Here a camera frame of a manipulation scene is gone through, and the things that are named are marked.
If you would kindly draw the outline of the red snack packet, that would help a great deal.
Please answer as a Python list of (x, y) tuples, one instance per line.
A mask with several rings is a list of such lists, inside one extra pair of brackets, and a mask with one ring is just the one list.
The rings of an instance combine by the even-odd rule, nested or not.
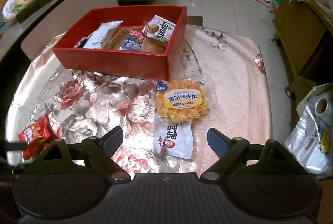
[(24, 160), (30, 159), (57, 138), (46, 114), (32, 122), (17, 136), (19, 142), (28, 144), (27, 148), (22, 150)]

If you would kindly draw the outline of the white red-print snack packet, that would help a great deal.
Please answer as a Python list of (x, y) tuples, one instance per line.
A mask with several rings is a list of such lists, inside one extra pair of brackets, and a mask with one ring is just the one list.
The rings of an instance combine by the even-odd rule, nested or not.
[(157, 114), (154, 117), (154, 154), (190, 159), (194, 138), (192, 123), (167, 123)]

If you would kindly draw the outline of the yellow waffle packet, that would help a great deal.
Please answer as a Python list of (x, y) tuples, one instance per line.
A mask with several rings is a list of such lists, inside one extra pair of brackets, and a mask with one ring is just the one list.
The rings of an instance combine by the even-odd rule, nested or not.
[(198, 120), (212, 109), (207, 86), (195, 78), (157, 82), (154, 100), (158, 117), (168, 124)]

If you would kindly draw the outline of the yellow bread snack packet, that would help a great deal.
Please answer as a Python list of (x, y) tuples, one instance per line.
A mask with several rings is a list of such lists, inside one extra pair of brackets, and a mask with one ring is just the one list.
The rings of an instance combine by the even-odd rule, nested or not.
[(145, 32), (147, 23), (140, 26), (124, 27), (123, 21), (110, 21), (100, 26), (74, 45), (77, 49), (139, 51), (162, 54), (167, 41), (149, 36)]

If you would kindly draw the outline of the green white biscuit packet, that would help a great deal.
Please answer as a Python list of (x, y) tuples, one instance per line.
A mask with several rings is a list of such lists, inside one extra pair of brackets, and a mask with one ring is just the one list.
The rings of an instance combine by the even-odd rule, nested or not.
[(171, 21), (155, 15), (142, 29), (142, 33), (166, 46), (174, 32), (175, 24)]

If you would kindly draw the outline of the floral tablecloth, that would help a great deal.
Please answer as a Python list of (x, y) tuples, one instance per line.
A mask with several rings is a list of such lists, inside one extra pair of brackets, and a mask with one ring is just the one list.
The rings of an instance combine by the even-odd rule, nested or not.
[(31, 63), (14, 94), (5, 137), (14, 142), (38, 117), (47, 115), (58, 137), (79, 143), (120, 126), (124, 141), (113, 160), (136, 173), (203, 173), (217, 161), (207, 131), (216, 128), (234, 138), (263, 144), (271, 132), (265, 68), (257, 43), (206, 27), (188, 26), (179, 50), (174, 79), (203, 87), (207, 113), (190, 134), (181, 134), (181, 156), (156, 151), (155, 82), (97, 72), (65, 69), (46, 47)]

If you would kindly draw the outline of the silver foil bag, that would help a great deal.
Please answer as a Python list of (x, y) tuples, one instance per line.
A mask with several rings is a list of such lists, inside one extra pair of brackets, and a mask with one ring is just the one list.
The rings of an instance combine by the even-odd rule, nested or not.
[(300, 118), (285, 147), (317, 178), (332, 176), (332, 83), (315, 86), (296, 110)]

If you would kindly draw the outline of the red cardboard box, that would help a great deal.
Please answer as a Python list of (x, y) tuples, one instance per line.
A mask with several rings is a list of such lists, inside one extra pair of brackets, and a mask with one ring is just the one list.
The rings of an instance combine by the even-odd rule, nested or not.
[[(175, 30), (162, 54), (75, 47), (79, 40), (97, 30), (102, 23), (120, 20), (124, 27), (139, 26), (155, 15), (175, 24)], [(175, 74), (175, 65), (186, 29), (186, 19), (185, 6), (134, 5), (95, 8), (80, 18), (54, 45), (52, 51), (66, 69), (146, 80), (169, 80)]]

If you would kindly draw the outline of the wooden side cabinet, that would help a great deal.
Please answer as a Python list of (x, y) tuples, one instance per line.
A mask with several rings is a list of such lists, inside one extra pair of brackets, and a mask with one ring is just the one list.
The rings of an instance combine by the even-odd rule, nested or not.
[(273, 24), (292, 73), (287, 94), (299, 103), (332, 82), (332, 16), (313, 0), (281, 0)]

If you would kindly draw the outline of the dark green long box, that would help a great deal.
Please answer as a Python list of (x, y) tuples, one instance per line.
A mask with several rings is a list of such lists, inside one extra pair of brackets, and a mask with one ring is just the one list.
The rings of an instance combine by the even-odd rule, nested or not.
[(18, 12), (16, 15), (16, 19), (18, 23), (22, 23), (25, 21), (29, 16), (34, 14), (36, 11), (38, 11), (40, 8), (51, 2), (52, 0), (33, 0), (25, 6), (22, 10)]

